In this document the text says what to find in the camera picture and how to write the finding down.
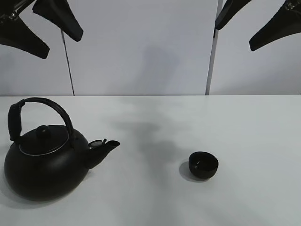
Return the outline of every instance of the lid knob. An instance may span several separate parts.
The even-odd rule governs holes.
[[[51,138],[51,132],[48,126],[39,126],[36,128],[36,135],[38,139],[49,139]]]

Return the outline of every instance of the black kettle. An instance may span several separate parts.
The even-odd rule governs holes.
[[[63,125],[39,126],[21,134],[21,109],[26,102],[37,102],[56,110]],[[4,162],[8,184],[20,196],[46,201],[73,190],[89,169],[99,164],[118,147],[118,141],[87,142],[75,130],[67,112],[46,98],[32,97],[12,105],[8,112],[8,130],[14,142]]]

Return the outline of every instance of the white wall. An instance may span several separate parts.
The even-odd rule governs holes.
[[[69,0],[76,95],[205,94],[218,0]]]
[[[60,29],[32,13],[32,5],[20,17],[48,44],[50,53],[42,60],[0,45],[0,96],[72,95]]]
[[[219,31],[211,95],[301,93],[301,34],[282,38],[255,52],[249,48],[249,40],[283,3],[251,1]]]

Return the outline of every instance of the black cup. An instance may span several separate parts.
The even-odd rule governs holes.
[[[188,160],[191,173],[203,180],[213,177],[218,168],[218,160],[207,152],[195,152]]]

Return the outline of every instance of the white table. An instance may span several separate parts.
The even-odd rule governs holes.
[[[0,98],[0,165],[11,142]],[[121,146],[68,196],[33,203],[0,180],[2,226],[299,226],[301,96],[51,97],[89,141]],[[42,104],[23,108],[23,129],[63,121]],[[214,154],[206,182],[187,169]]]

